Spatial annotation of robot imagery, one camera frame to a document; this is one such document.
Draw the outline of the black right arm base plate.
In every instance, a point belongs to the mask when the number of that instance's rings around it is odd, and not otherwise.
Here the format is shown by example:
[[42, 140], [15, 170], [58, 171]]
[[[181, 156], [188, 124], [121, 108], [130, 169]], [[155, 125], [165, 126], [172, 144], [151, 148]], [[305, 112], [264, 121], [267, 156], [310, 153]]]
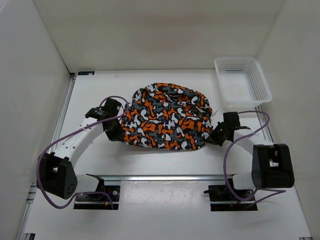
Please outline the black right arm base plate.
[[225, 185], [209, 185], [203, 194], [209, 197], [211, 212], [249, 212], [258, 210], [254, 197], [249, 201], [240, 201], [232, 195]]

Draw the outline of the orange camouflage shorts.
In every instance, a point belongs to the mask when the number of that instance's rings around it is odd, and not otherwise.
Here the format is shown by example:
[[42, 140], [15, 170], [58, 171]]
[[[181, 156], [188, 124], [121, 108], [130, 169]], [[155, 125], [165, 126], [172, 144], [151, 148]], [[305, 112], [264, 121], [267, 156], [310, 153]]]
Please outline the orange camouflage shorts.
[[213, 131], [205, 95], [174, 83], [152, 83], [132, 96], [121, 119], [121, 142], [144, 148], [201, 149]]

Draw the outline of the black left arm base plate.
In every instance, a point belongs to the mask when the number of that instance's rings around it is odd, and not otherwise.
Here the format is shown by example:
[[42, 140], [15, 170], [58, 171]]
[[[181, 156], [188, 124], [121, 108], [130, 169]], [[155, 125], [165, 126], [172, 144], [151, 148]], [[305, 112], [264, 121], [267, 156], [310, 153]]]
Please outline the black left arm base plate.
[[119, 209], [121, 182], [120, 181], [105, 181], [100, 185], [97, 192], [104, 192], [104, 194], [83, 194], [75, 198], [74, 210], [110, 210], [115, 211]]

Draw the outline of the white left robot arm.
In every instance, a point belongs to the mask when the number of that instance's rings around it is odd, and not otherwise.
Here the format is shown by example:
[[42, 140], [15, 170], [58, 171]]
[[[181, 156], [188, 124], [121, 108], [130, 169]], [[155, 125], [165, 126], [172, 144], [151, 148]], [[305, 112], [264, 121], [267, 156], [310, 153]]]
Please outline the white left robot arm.
[[78, 192], [87, 193], [93, 200], [103, 198], [105, 188], [102, 179], [89, 173], [77, 175], [74, 167], [89, 145], [101, 134], [105, 133], [110, 141], [120, 138], [121, 108], [122, 104], [113, 98], [91, 108], [74, 133], [65, 136], [57, 148], [40, 157], [37, 186], [65, 200]]

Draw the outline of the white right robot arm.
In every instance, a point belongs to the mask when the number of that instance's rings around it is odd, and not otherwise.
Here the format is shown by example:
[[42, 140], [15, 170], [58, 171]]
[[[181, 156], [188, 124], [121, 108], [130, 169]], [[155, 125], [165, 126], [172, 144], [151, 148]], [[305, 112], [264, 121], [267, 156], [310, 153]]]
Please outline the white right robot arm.
[[[240, 114], [252, 113], [251, 110], [223, 113], [223, 121], [219, 122], [210, 134], [209, 140], [213, 145], [222, 146], [225, 141], [231, 142], [223, 158], [223, 174], [225, 179], [224, 193], [230, 200], [249, 201], [258, 190], [265, 190], [280, 194], [284, 189], [292, 188], [295, 176], [289, 147], [284, 143], [274, 143], [257, 135], [265, 128], [270, 116], [263, 126], [253, 131], [240, 123]], [[238, 145], [252, 156], [251, 171], [232, 176], [232, 183], [228, 180], [228, 154], [234, 145]]]

